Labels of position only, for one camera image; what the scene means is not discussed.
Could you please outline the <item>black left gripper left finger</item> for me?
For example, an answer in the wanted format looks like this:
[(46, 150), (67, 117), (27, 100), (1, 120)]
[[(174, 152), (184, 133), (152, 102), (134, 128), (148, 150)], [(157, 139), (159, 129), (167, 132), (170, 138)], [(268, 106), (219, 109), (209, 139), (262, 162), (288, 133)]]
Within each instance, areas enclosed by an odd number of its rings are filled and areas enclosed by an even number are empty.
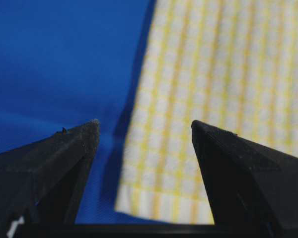
[(99, 144), (93, 119), (0, 153), (0, 238), (12, 224), (73, 225)]

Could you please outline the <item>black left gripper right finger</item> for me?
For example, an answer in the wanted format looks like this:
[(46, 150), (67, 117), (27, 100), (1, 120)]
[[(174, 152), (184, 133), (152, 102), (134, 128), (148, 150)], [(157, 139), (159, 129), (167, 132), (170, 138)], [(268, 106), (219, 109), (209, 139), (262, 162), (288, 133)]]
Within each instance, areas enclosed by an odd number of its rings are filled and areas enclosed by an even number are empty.
[(298, 158), (195, 120), (215, 237), (298, 238)]

